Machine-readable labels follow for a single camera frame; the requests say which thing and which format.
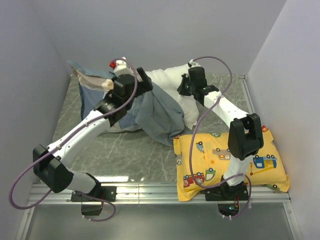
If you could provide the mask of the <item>white pillow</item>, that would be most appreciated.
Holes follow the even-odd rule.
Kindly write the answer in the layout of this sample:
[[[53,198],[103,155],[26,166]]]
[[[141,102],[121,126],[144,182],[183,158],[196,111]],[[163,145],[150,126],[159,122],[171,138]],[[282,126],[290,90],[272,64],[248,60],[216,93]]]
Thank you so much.
[[[178,87],[181,85],[183,75],[188,73],[187,64],[170,67],[166,69],[157,69],[147,71],[146,74],[151,78],[152,83],[158,85],[168,95],[170,95],[183,110],[183,122],[190,130],[198,122],[199,110],[196,100],[192,96],[183,96],[178,93]]]

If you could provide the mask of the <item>blue striped pillowcase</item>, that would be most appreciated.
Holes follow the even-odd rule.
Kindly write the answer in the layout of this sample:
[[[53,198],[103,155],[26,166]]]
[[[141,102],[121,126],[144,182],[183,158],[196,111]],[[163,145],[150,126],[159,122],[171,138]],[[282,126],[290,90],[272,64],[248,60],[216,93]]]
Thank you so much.
[[[74,61],[67,62],[78,79],[81,101],[80,117],[84,119],[113,88],[115,74],[112,70],[97,71],[81,67]],[[143,130],[153,140],[173,146],[173,139],[188,134],[184,123],[184,110],[160,83],[152,82],[153,89],[134,98],[132,107],[106,133]]]

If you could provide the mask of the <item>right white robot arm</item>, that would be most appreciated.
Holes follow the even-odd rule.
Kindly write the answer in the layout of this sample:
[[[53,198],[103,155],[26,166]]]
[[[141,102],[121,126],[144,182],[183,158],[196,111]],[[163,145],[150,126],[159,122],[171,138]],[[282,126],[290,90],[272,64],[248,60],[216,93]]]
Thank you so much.
[[[256,113],[249,114],[241,110],[215,86],[208,85],[205,70],[201,66],[192,66],[182,75],[177,91],[182,96],[193,97],[229,127],[229,164],[221,182],[211,188],[219,190],[224,199],[233,199],[245,185],[251,157],[264,146],[260,117]]]

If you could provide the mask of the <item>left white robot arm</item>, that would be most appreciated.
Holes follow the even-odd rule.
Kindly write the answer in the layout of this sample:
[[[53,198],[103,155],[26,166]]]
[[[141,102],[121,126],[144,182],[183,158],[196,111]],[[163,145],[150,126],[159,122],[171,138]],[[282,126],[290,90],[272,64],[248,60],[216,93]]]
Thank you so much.
[[[152,80],[141,67],[115,70],[113,89],[70,132],[47,147],[33,149],[33,173],[54,193],[65,189],[80,191],[89,201],[101,195],[100,182],[89,173],[69,169],[75,155],[91,139],[125,118],[134,99],[153,89]]]

